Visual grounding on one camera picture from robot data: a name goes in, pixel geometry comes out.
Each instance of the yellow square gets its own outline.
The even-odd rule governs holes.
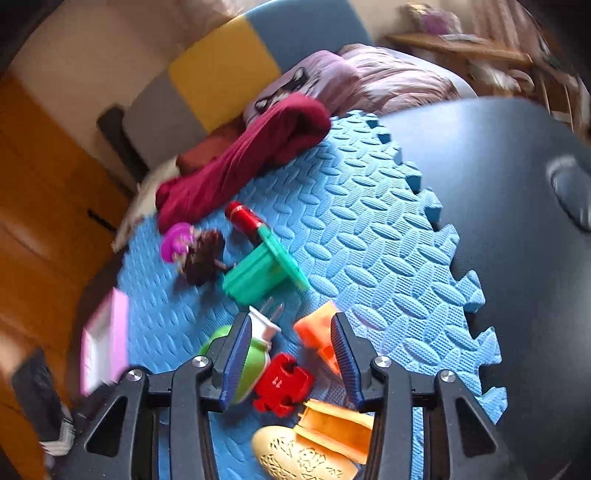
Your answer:
[[[241,15],[193,44],[168,74],[209,133],[239,116],[281,72]]]

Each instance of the maroon fabric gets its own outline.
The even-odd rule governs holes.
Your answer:
[[[196,223],[224,205],[250,179],[293,160],[330,130],[326,108],[299,93],[274,105],[251,123],[223,155],[201,170],[163,183],[156,192],[158,230]]]

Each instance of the metal screw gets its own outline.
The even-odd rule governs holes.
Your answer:
[[[456,381],[456,374],[451,370],[442,370],[439,374],[439,378],[445,383],[454,383]]]
[[[392,365],[392,360],[390,360],[390,358],[385,355],[380,355],[374,358],[374,363],[378,367],[388,368],[390,365]]]
[[[194,367],[203,368],[205,367],[205,365],[209,363],[209,358],[203,355],[199,355],[193,358],[193,360],[191,360],[191,363]]]
[[[141,370],[130,370],[127,372],[125,378],[130,382],[137,382],[144,376],[144,373]]]

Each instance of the black table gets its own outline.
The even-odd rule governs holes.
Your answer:
[[[446,102],[381,122],[440,198],[441,224],[460,234],[452,273],[476,270],[482,282],[486,305],[469,325],[474,337],[492,325],[501,346],[502,363],[480,372],[484,391],[508,390],[499,430],[530,479],[550,479],[591,432],[591,234],[561,209],[546,169],[573,154],[591,171],[591,150],[520,99]]]

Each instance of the red cylinder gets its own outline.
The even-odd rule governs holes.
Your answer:
[[[261,243],[261,238],[257,230],[265,222],[250,210],[250,208],[240,202],[230,202],[224,213],[232,225],[244,233],[253,245],[259,245]]]

